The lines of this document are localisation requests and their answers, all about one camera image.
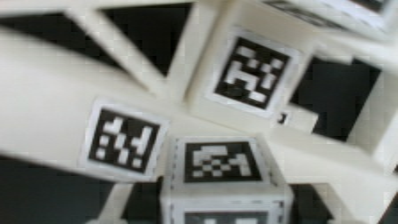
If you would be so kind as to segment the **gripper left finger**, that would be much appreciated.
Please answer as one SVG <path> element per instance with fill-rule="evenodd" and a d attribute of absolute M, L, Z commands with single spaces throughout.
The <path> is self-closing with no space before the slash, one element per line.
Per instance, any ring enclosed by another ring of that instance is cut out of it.
<path fill-rule="evenodd" d="M 116 183 L 98 217 L 86 224 L 161 224 L 162 179 Z"/>

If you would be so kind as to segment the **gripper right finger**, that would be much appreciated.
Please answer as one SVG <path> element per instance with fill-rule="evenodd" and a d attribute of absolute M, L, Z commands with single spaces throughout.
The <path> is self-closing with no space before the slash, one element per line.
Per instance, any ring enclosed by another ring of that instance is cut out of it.
<path fill-rule="evenodd" d="M 290 224 L 365 224 L 360 220 L 340 220 L 335 217 L 312 184 L 292 184 L 292 190 Z"/>

